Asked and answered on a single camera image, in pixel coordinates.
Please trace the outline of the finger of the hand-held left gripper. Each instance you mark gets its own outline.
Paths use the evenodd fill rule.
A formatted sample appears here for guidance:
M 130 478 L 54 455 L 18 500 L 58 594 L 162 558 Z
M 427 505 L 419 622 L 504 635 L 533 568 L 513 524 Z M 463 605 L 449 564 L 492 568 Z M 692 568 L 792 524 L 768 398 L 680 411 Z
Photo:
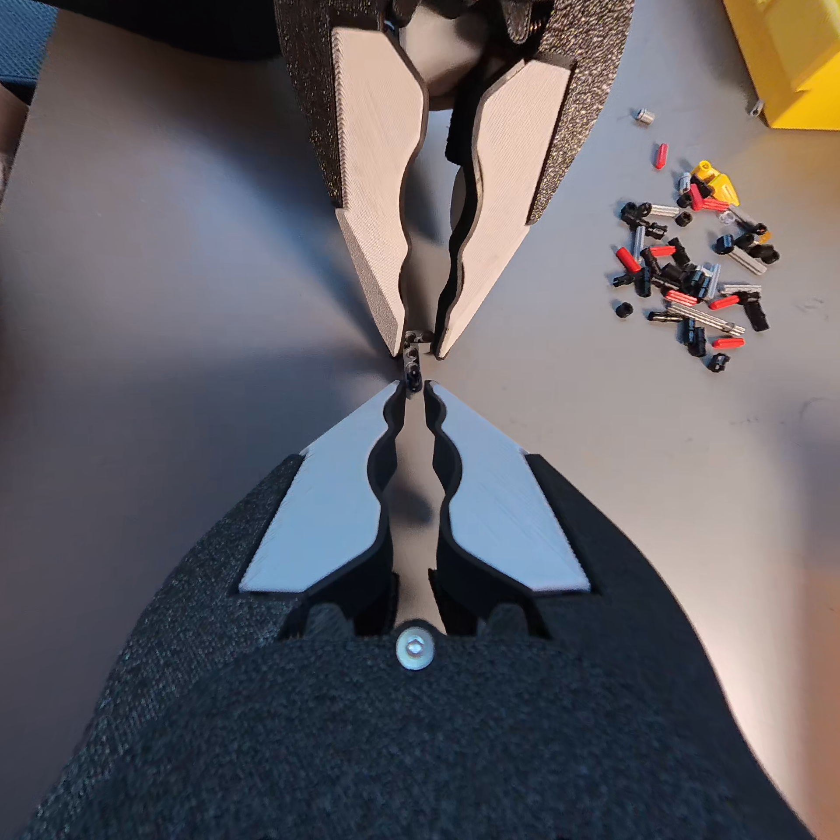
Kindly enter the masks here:
M 410 249 L 403 182 L 425 138 L 427 90 L 381 31 L 334 28 L 332 63 L 342 176 L 336 216 L 374 322 L 396 356 L 405 324 L 400 276 Z
M 453 348 L 529 231 L 533 199 L 570 71 L 520 60 L 474 89 L 456 149 L 465 200 L 449 240 L 451 267 L 438 300 L 435 355 Z

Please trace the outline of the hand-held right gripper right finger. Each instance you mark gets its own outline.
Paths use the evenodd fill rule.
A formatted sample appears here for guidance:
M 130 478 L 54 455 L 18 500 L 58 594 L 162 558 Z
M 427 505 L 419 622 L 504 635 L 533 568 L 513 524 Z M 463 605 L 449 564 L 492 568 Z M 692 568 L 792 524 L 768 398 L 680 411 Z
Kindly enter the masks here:
M 424 399 L 449 544 L 526 594 L 589 592 L 528 452 L 440 384 L 427 381 Z

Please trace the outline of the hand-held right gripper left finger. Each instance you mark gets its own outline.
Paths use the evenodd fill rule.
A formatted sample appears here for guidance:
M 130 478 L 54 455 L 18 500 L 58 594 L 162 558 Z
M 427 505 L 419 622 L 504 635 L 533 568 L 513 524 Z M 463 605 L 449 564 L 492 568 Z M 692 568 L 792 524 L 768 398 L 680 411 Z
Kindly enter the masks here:
M 394 381 L 325 432 L 302 463 L 238 586 L 247 593 L 314 593 L 375 540 L 381 514 L 368 477 L 388 428 Z

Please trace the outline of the pile of small building pieces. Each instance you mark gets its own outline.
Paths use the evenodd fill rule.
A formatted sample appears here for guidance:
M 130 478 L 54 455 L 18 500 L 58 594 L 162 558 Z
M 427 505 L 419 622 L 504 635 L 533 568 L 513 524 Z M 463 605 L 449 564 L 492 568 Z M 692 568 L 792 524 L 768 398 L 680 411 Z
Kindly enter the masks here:
M 711 373 L 724 372 L 731 352 L 746 343 L 747 330 L 733 321 L 742 310 L 752 331 L 770 329 L 763 307 L 761 278 L 776 265 L 780 251 L 767 225 L 746 213 L 731 178 L 708 160 L 679 175 L 669 204 L 625 203 L 620 220 L 628 226 L 631 244 L 616 250 L 623 273 L 614 288 L 632 287 L 640 298 L 661 296 L 646 320 L 673 325 L 689 355 L 704 361 Z M 731 260 L 751 280 L 728 281 L 719 262 L 695 262 L 670 227 L 686 228 L 700 214 L 714 214 L 724 227 L 711 245 L 713 255 Z

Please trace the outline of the grey desk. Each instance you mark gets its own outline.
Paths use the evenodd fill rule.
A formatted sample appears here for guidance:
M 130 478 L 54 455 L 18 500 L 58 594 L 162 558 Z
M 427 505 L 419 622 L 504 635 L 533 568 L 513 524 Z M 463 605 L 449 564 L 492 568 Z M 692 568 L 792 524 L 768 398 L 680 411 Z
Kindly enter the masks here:
M 766 770 L 838 838 L 838 133 L 768 129 L 748 85 L 719 2 L 637 2 L 549 208 L 423 368 L 635 541 Z M 666 201 L 703 158 L 781 256 L 770 330 L 719 374 L 609 287 L 615 212 Z M 61 13 L 2 214 L 11 838 L 182 556 L 395 374 L 280 60 L 193 56 Z

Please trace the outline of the yellow plastic storage bin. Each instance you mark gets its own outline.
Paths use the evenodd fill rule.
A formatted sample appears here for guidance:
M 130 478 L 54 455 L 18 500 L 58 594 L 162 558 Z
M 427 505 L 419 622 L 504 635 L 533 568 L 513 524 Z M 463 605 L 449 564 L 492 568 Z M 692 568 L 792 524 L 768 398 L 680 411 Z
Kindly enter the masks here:
M 839 130 L 838 1 L 725 1 L 771 128 Z

